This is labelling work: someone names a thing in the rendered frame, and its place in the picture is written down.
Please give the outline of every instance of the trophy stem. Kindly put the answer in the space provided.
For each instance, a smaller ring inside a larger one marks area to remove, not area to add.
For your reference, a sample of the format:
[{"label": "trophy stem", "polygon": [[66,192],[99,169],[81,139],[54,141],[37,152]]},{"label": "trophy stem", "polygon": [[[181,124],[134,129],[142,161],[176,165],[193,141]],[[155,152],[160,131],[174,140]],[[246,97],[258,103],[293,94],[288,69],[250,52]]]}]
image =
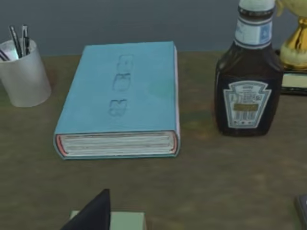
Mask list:
[{"label": "trophy stem", "polygon": [[298,28],[282,45],[280,58],[286,69],[307,69],[307,18],[298,19]]}]

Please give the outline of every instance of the blue book cover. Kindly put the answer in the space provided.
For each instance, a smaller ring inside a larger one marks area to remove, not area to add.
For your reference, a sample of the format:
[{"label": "blue book cover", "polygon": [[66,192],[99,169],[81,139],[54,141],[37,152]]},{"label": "blue book cover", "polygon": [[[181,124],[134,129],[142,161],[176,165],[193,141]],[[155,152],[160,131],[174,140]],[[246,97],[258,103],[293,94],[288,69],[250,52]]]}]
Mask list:
[{"label": "blue book cover", "polygon": [[173,42],[86,46],[54,133],[64,159],[176,156]]}]

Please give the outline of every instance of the bottle neck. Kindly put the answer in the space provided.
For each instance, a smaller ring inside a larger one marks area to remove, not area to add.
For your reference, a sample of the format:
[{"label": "bottle neck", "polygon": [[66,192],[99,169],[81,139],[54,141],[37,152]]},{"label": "bottle neck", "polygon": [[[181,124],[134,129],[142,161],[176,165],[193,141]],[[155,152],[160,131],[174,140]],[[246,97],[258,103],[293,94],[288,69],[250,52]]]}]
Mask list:
[{"label": "bottle neck", "polygon": [[263,49],[272,42],[272,17],[262,20],[239,16],[235,44],[245,49]]}]

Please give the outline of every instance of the bottle label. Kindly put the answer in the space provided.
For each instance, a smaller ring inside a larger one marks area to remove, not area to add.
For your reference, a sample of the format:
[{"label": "bottle label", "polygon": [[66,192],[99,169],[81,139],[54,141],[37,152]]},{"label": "bottle label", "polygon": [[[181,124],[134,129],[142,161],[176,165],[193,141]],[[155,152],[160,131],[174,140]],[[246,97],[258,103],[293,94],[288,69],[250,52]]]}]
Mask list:
[{"label": "bottle label", "polygon": [[230,83],[224,90],[229,128],[257,128],[272,90],[261,81]]},{"label": "bottle label", "polygon": [[238,46],[248,49],[261,49],[268,46],[271,39],[272,18],[253,22],[239,17],[235,33],[235,43]]}]

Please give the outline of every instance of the gold trophy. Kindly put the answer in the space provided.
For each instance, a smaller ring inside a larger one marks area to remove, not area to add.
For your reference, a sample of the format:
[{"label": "gold trophy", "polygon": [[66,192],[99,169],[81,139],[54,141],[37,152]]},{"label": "gold trophy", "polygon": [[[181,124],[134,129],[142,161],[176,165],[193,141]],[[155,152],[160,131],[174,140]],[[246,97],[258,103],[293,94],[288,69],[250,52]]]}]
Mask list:
[{"label": "gold trophy", "polygon": [[280,49],[284,65],[283,93],[307,94],[307,0],[276,0],[278,16],[284,7],[298,17],[298,28]]}]

